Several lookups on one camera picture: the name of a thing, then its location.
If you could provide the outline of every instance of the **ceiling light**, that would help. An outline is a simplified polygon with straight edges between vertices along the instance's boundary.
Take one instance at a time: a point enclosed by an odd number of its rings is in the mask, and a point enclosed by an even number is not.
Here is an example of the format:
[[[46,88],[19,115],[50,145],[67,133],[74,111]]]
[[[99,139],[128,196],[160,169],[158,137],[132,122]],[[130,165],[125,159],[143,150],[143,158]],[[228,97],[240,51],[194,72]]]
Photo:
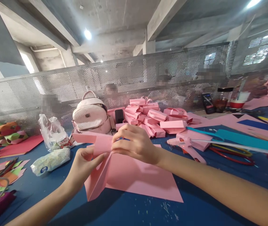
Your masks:
[[[254,7],[254,6],[257,5],[260,1],[261,1],[261,0],[251,0],[251,1],[249,2],[249,4],[247,5],[247,9],[248,9],[248,8],[252,8],[252,7]]]
[[[85,35],[86,39],[88,39],[88,40],[92,39],[92,34],[87,29],[84,31],[84,35]]]

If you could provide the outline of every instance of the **concrete ceiling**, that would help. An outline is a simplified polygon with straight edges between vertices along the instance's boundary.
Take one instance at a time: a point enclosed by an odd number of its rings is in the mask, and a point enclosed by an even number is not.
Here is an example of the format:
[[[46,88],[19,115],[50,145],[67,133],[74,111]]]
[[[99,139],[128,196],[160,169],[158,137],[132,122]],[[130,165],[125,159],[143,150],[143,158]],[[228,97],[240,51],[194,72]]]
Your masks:
[[[250,23],[253,35],[268,30],[268,0],[243,10],[249,1],[0,0],[0,13],[12,37],[24,45],[64,50],[70,42],[83,61],[90,54],[99,62],[132,56],[146,42],[150,25],[156,35],[148,41],[156,41],[156,51],[224,42],[243,23]],[[92,40],[85,39],[85,29]]]

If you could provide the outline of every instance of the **hand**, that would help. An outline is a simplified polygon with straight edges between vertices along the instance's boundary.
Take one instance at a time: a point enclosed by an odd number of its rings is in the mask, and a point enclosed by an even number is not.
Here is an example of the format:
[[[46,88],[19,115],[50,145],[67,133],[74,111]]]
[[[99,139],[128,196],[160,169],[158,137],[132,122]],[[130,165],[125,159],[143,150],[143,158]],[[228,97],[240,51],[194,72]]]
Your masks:
[[[92,160],[93,151],[94,147],[78,149],[70,172],[63,183],[66,189],[77,193],[83,187],[92,170],[109,156],[109,153],[103,153]]]
[[[161,160],[162,150],[153,145],[146,131],[138,126],[126,124],[113,136],[113,153],[128,155],[142,162],[156,165]]]

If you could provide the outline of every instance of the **pink backpack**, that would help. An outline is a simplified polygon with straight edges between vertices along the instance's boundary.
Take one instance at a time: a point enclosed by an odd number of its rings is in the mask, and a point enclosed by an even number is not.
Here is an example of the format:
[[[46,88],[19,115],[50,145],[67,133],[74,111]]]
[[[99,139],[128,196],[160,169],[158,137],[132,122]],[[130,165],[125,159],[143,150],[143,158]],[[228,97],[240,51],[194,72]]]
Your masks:
[[[85,99],[88,93],[94,94],[95,98]],[[97,132],[106,134],[111,130],[106,105],[92,91],[84,94],[82,101],[72,114],[75,133]]]

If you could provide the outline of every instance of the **blue paper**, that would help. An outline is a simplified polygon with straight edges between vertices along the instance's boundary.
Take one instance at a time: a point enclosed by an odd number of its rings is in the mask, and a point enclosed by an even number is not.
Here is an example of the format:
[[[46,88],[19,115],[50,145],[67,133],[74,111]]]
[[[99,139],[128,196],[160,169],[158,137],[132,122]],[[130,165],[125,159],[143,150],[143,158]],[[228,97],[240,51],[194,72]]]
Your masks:
[[[265,140],[222,129],[219,129],[216,134],[224,137],[225,140],[229,140],[241,145],[268,150],[268,141]]]
[[[258,129],[268,130],[268,124],[266,123],[261,123],[261,122],[251,121],[251,120],[243,120],[238,123],[246,125],[246,126],[255,127]]]

